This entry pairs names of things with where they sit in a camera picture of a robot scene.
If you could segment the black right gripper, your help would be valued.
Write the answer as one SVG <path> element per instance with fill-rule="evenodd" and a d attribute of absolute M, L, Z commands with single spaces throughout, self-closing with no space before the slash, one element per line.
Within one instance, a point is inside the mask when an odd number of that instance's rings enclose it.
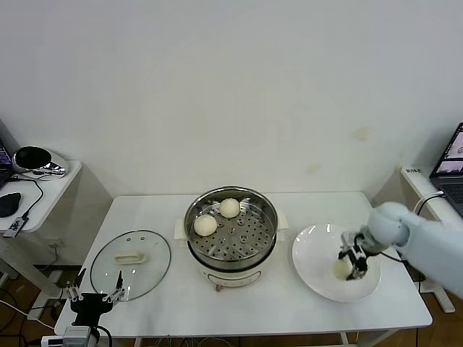
<path fill-rule="evenodd" d="M 347 276 L 347 280 L 360 280 L 362 279 L 366 272 L 367 272 L 367 261 L 368 255 L 365 253 L 365 250 L 362 248 L 362 242 L 364 241 L 364 237 L 360 234 L 356 234 L 352 240 L 351 252 L 352 255 L 350 256 L 351 260 L 357 260 L 356 263 L 352 265 L 352 271 Z M 349 247 L 341 248 L 341 251 L 338 254 L 338 259 L 343 260 L 347 258 L 349 260 Z"/>

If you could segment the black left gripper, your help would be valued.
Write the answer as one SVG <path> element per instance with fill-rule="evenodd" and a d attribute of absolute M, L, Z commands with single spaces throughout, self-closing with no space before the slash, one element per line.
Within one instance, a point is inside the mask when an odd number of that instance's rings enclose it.
<path fill-rule="evenodd" d="M 74 281 L 68 281 L 66 292 L 71 300 L 70 308 L 76 314 L 72 323 L 74 326 L 97 326 L 101 315 L 109 313 L 113 308 L 113 303 L 119 301 L 125 293 L 123 287 L 122 271 L 119 271 L 115 289 L 105 295 L 96 293 L 83 293 L 80 290 L 82 279 L 86 269 L 83 268 Z"/>

